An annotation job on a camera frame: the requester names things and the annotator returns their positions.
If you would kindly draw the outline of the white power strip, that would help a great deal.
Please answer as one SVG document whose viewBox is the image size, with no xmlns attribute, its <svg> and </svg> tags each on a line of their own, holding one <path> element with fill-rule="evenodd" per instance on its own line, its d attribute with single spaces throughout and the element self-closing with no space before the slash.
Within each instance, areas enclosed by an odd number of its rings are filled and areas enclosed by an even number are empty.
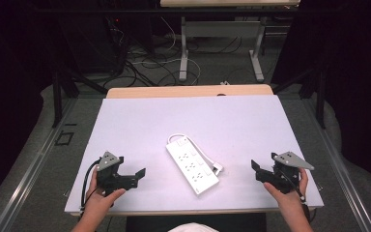
<svg viewBox="0 0 371 232">
<path fill-rule="evenodd" d="M 186 136 L 170 138 L 166 150 L 197 195 L 219 183 L 217 176 Z"/>
</svg>

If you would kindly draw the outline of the person's left hand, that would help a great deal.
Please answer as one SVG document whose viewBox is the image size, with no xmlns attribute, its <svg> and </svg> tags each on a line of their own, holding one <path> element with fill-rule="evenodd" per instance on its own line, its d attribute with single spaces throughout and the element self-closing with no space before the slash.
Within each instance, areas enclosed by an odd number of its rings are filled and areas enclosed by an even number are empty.
<svg viewBox="0 0 371 232">
<path fill-rule="evenodd" d="M 114 190 L 108 196 L 103 194 L 103 190 L 97 186 L 97 169 L 94 169 L 90 186 L 87 191 L 85 210 L 83 216 L 104 218 L 114 202 L 126 191 L 123 188 Z"/>
</svg>

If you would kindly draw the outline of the white desk with metal legs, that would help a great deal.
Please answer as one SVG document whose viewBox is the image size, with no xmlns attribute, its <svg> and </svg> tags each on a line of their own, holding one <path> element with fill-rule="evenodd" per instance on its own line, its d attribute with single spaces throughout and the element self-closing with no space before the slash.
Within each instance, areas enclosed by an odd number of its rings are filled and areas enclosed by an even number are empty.
<svg viewBox="0 0 371 232">
<path fill-rule="evenodd" d="M 182 10 L 289 10 L 301 0 L 160 0 L 161 7 Z M 258 59 L 262 40 L 265 36 L 267 18 L 257 16 L 256 21 L 189 21 L 181 17 L 182 57 L 179 80 L 187 79 L 188 50 L 187 39 L 190 37 L 251 37 L 256 40 L 253 50 L 249 51 L 254 77 L 258 82 L 264 81 L 264 75 Z"/>
</svg>

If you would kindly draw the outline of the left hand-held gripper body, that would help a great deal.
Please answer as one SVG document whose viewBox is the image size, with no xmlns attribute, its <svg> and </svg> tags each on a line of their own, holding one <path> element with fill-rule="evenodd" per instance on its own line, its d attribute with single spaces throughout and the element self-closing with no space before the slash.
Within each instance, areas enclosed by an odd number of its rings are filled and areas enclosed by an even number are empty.
<svg viewBox="0 0 371 232">
<path fill-rule="evenodd" d="M 118 174 L 120 165 L 124 162 L 123 157 L 116 157 L 106 151 L 97 168 L 97 186 L 108 196 L 116 189 L 122 189 L 121 176 Z"/>
</svg>

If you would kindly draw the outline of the black metal stand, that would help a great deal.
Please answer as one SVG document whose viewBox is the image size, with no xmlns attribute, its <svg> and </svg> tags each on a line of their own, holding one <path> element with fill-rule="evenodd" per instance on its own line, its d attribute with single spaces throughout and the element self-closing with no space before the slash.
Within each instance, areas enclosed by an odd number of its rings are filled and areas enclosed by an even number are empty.
<svg viewBox="0 0 371 232">
<path fill-rule="evenodd" d="M 302 99 L 310 99 L 312 94 L 316 94 L 315 106 L 315 119 L 322 129 L 326 128 L 325 125 L 325 94 L 326 94 L 326 80 L 327 75 L 323 65 L 313 65 L 305 69 L 303 72 L 296 74 L 294 77 L 289 78 L 282 84 L 272 87 L 275 94 L 282 92 L 294 83 L 303 81 L 300 87 L 300 97 Z"/>
<path fill-rule="evenodd" d="M 51 74 L 54 106 L 53 128 L 56 128 L 63 119 L 62 93 L 65 93 L 69 98 L 73 99 L 77 98 L 79 95 L 79 90 L 75 82 L 81 82 L 101 94 L 106 94 L 108 92 L 106 88 L 99 86 L 83 74 L 72 71 L 62 64 L 55 63 L 51 69 Z"/>
</svg>

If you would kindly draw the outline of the aluminium floor rail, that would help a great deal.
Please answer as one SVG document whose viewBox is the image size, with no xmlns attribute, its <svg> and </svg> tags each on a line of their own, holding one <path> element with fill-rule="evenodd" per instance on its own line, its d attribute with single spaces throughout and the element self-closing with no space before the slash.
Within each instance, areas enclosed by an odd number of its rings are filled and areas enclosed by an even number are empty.
<svg viewBox="0 0 371 232">
<path fill-rule="evenodd" d="M 86 137 L 75 118 L 78 104 L 66 101 L 57 127 L 49 111 L 43 111 L 0 188 L 0 232 L 67 232 L 76 224 L 65 206 Z"/>
<path fill-rule="evenodd" d="M 312 100 L 303 100 L 302 102 L 306 108 L 307 114 L 311 118 L 311 121 L 316 127 L 318 133 L 321 135 L 325 147 L 328 150 L 328 160 L 330 166 L 333 169 L 340 187 L 342 188 L 344 196 L 353 212 L 354 218 L 356 219 L 361 232 L 371 232 L 371 217 L 367 213 L 365 206 L 362 203 L 357 189 L 349 176 L 349 171 L 345 163 L 330 140 L 327 131 L 324 130 L 317 121 L 316 110 Z"/>
</svg>

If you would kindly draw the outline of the person's dark lap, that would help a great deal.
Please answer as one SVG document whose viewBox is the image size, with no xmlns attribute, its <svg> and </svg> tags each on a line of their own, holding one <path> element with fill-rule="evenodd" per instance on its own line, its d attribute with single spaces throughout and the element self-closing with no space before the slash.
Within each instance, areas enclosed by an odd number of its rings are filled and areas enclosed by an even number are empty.
<svg viewBox="0 0 371 232">
<path fill-rule="evenodd" d="M 266 215 L 256 213 L 127 217 L 126 232 L 168 232 L 192 222 L 218 232 L 267 232 Z"/>
</svg>

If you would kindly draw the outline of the person's right hand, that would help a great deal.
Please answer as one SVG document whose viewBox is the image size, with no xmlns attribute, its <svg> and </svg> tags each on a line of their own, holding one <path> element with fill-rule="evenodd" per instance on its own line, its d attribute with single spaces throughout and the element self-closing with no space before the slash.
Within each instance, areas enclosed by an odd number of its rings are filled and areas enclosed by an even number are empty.
<svg viewBox="0 0 371 232">
<path fill-rule="evenodd" d="M 301 195 L 305 196 L 308 184 L 308 177 L 306 171 L 303 168 L 300 168 L 299 172 L 299 190 Z M 267 192 L 276 200 L 281 213 L 287 214 L 288 216 L 303 214 L 300 196 L 296 191 L 284 194 L 270 183 L 264 183 L 263 186 L 267 190 Z"/>
</svg>

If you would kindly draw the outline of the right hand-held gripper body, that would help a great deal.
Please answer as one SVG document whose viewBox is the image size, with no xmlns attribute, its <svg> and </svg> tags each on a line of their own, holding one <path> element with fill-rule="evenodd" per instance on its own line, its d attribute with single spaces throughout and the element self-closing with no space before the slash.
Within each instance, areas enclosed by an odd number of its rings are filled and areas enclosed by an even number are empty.
<svg viewBox="0 0 371 232">
<path fill-rule="evenodd" d="M 315 169 L 312 164 L 293 152 L 272 153 L 271 158 L 274 161 L 274 165 L 272 167 L 272 181 L 270 184 L 282 193 L 288 193 L 292 190 L 299 191 L 300 168 Z"/>
</svg>

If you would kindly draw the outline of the person's white shirt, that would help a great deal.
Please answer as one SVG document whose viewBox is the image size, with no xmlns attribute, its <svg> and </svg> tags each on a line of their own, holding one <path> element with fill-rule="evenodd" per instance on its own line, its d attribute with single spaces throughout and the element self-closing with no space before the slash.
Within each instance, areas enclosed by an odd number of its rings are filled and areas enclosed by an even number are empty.
<svg viewBox="0 0 371 232">
<path fill-rule="evenodd" d="M 170 229 L 168 232 L 219 232 L 219 231 L 204 224 L 191 222 L 176 226 Z"/>
</svg>

